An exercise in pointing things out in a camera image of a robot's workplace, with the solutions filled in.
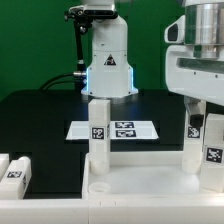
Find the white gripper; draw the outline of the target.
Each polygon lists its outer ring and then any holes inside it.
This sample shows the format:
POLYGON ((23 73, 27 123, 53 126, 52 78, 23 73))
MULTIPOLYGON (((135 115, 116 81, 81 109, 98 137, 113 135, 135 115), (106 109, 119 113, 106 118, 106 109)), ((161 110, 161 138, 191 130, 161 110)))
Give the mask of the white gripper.
POLYGON ((192 47, 171 45, 166 52, 165 80, 171 92, 188 96, 185 108, 189 125, 202 127, 201 100, 224 106, 224 48, 217 59, 197 59, 192 47))

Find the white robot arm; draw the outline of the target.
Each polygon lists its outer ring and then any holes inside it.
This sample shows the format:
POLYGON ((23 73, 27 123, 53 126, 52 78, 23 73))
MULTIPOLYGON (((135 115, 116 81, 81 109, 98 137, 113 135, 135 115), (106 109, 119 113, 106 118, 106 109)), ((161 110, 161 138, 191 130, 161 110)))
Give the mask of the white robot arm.
MULTIPOLYGON (((123 98, 136 94, 127 61, 127 23, 116 0, 81 0, 72 9, 93 26, 92 62, 87 68, 86 95, 123 98)), ((171 92, 185 97, 194 123, 196 105, 206 101, 224 106, 224 0, 179 0, 185 14, 164 33, 169 44, 165 80, 171 92)))

